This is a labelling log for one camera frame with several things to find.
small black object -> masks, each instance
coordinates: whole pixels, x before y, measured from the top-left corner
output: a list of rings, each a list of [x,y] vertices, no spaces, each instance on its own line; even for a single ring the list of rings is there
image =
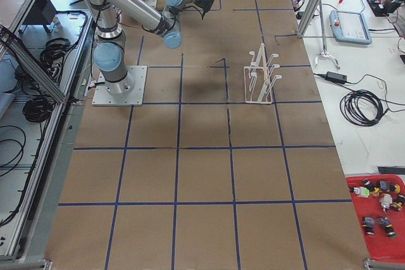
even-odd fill
[[[391,184],[385,180],[379,180],[377,182],[377,187],[380,188],[380,190],[385,193],[388,193],[388,192],[399,193],[399,191],[400,191],[399,185]]]
[[[328,71],[325,80],[328,80],[329,82],[345,84],[347,82],[347,76]]]
[[[384,17],[384,5],[381,0],[367,0],[370,9],[373,11],[374,16]]]
[[[389,167],[389,166],[379,166],[378,172],[382,174],[400,174],[405,175],[405,167]]]
[[[364,184],[364,186],[370,191],[370,193],[372,193],[372,192],[375,191],[375,186],[374,186],[373,183],[372,183],[370,180],[368,180],[367,178],[365,178],[365,179],[363,180],[363,184]]]
[[[377,218],[377,222],[380,224],[381,228],[384,228],[385,234],[389,238],[393,238],[397,236],[397,233],[394,231],[390,220],[385,216],[380,216]]]
[[[366,233],[367,235],[374,235],[375,222],[373,218],[369,216],[363,217],[361,226],[364,228],[364,233]]]
[[[301,18],[302,18],[303,15],[304,15],[304,11],[299,11],[299,12],[297,12],[297,14],[296,14],[296,18],[297,18],[298,20],[301,20]]]
[[[391,209],[397,212],[401,211],[405,204],[405,196],[398,194],[397,198],[391,204]]]

blue tape grid line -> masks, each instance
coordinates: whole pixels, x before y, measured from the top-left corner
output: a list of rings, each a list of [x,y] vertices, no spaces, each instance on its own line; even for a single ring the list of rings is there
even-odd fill
[[[180,150],[237,150],[237,149],[327,149],[336,148],[335,145],[257,145],[257,146],[232,146],[232,147],[184,147]],[[89,150],[154,150],[154,149],[176,149],[174,147],[77,147],[73,150],[89,151]]]
[[[228,73],[227,73],[227,60],[223,59],[223,71],[225,74],[225,93],[227,101],[229,100],[228,90]],[[227,122],[228,122],[228,142],[229,142],[229,160],[230,160],[230,176],[232,181],[232,202],[234,203],[234,228],[235,228],[235,246],[236,246],[236,259],[238,270],[241,270],[240,265],[240,250],[239,250],[239,234],[238,234],[238,218],[236,208],[236,189],[235,189],[235,173],[234,173],[234,153],[232,150],[231,127],[230,127],[230,110],[227,108]]]
[[[181,70],[180,70],[180,93],[179,101],[182,100],[183,94],[183,64],[184,57],[182,54]],[[174,210],[173,210],[173,236],[171,243],[171,270],[175,270],[175,258],[176,258],[176,227],[177,227],[177,195],[178,195],[178,164],[180,161],[180,127],[182,122],[182,105],[178,107],[178,121],[177,121],[177,143],[176,143],[176,174],[175,174],[175,197],[174,197]]]
[[[141,57],[141,54],[142,54],[143,47],[144,47],[144,36],[142,36],[142,40],[140,42],[137,65],[139,65],[139,61],[140,61],[140,57]],[[123,178],[124,167],[125,167],[125,159],[127,157],[127,147],[128,147],[128,141],[129,141],[129,135],[130,135],[130,130],[131,130],[131,123],[132,123],[133,114],[134,114],[134,106],[131,106],[131,111],[130,111],[129,120],[128,120],[128,126],[127,126],[127,136],[125,137],[125,146],[124,146],[124,149],[123,149],[120,177],[119,177],[119,180],[118,180],[118,187],[117,187],[117,191],[116,191],[113,220],[112,220],[112,223],[111,223],[111,230],[110,230],[110,233],[109,233],[108,248],[107,248],[106,262],[105,262],[105,265],[104,265],[104,270],[108,270],[109,256],[111,254],[111,246],[112,246],[112,243],[113,243],[114,228],[115,228],[115,221],[116,221],[116,213],[117,213],[117,210],[118,210],[118,202],[120,201],[122,178]]]
[[[256,5],[256,9],[258,9],[258,1],[254,0],[254,3]],[[261,26],[260,13],[259,13],[258,10],[256,11],[256,13],[258,15],[262,40],[263,40],[263,43],[266,44],[265,37],[263,35],[263,27]],[[280,133],[280,140],[281,140],[281,144],[282,144],[282,150],[283,150],[283,156],[284,156],[284,162],[285,162],[285,169],[287,171],[287,178],[288,178],[288,181],[289,181],[292,208],[293,208],[294,217],[295,217],[295,220],[296,220],[296,228],[297,228],[297,234],[298,234],[298,239],[299,239],[299,246],[300,246],[300,249],[301,249],[302,262],[304,264],[305,270],[308,270],[308,265],[307,265],[307,262],[306,262],[306,256],[305,256],[305,250],[304,250],[304,244],[302,242],[301,229],[300,229],[300,226],[299,226],[297,207],[296,207],[296,203],[295,203],[295,200],[294,200],[294,190],[292,188],[292,181],[291,181],[291,176],[290,176],[290,171],[289,171],[289,164],[288,164],[288,160],[287,160],[287,153],[286,153],[286,149],[285,149],[285,146],[284,146],[284,137],[283,137],[283,133],[282,133],[280,115],[278,113],[278,106],[277,106],[277,101],[276,101],[276,98],[275,98],[274,90],[272,89],[271,91],[272,91],[271,94],[273,94],[273,100],[275,101],[274,107],[275,107],[275,112],[276,112],[276,117],[277,117],[278,131]]]
[[[295,200],[295,204],[351,203],[351,199],[306,199]],[[232,202],[61,202],[60,207],[80,206],[210,206],[210,205],[274,205],[292,204],[292,200],[240,200]]]

cable bundle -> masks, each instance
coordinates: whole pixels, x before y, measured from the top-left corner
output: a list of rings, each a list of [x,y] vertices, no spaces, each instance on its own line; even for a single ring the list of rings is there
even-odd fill
[[[45,72],[58,83],[65,65],[65,56],[73,48],[74,46],[70,44],[69,39],[58,37],[47,41],[45,49],[39,56]],[[54,64],[59,59],[62,59],[60,64]]]
[[[50,117],[52,110],[53,104],[45,95],[40,95],[27,101],[23,107],[23,114],[31,123],[42,123]]]
[[[375,117],[371,120],[362,112],[359,103],[371,104],[376,110]],[[356,126],[374,126],[388,112],[384,111],[381,99],[367,90],[351,91],[340,100],[340,112],[343,117]]]

power adapter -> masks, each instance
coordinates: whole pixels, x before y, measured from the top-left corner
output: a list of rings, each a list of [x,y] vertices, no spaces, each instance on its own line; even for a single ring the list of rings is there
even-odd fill
[[[322,77],[325,80],[328,80],[329,82],[334,82],[334,83],[340,83],[344,85],[347,82],[347,76],[339,73],[334,73],[331,71],[328,71],[326,74],[315,74],[319,77]]]
[[[303,14],[304,14],[304,11],[299,11],[299,12],[297,12],[296,18],[297,18],[298,20],[301,20]]]

electronic device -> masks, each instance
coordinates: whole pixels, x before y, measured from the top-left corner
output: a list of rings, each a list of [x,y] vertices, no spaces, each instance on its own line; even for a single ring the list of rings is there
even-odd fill
[[[382,2],[381,0],[367,0],[368,5],[373,11],[376,17],[389,16],[400,7],[405,0],[387,0]]]
[[[387,15],[384,13],[384,5],[381,0],[367,0],[370,9],[373,11],[374,16],[376,17],[383,17]]]
[[[382,174],[405,175],[405,167],[401,166],[377,166],[378,172]]]
[[[333,36],[337,41],[371,44],[371,36],[362,13],[334,9],[330,12],[329,20]]]

